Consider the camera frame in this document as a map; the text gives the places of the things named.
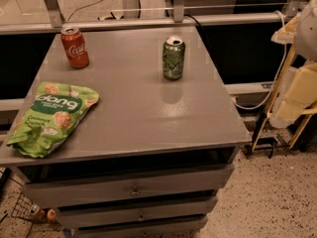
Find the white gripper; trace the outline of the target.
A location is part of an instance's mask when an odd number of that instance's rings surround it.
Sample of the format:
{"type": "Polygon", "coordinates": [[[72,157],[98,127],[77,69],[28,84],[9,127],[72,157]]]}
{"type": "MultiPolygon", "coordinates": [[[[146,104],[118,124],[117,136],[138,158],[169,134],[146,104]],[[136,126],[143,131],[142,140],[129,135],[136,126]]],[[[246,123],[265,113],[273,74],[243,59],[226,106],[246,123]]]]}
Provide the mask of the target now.
{"type": "MultiPolygon", "coordinates": [[[[298,20],[298,15],[293,17],[272,35],[271,40],[281,45],[292,44],[298,20]]],[[[316,100],[317,63],[301,68],[291,66],[282,80],[279,95],[273,104],[270,125],[274,128],[286,128],[316,100]]]]}

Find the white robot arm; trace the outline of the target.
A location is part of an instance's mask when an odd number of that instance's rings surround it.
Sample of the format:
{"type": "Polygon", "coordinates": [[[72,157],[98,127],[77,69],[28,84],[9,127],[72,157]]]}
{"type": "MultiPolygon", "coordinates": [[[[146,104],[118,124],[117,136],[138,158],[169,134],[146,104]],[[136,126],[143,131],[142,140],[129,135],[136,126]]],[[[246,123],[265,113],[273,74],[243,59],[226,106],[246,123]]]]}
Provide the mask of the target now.
{"type": "Polygon", "coordinates": [[[271,40],[278,44],[293,43],[295,53],[312,64],[287,68],[269,118],[270,125],[275,128],[293,124],[306,108],[317,101],[317,0],[311,0],[296,19],[293,33],[281,28],[271,40]]]}

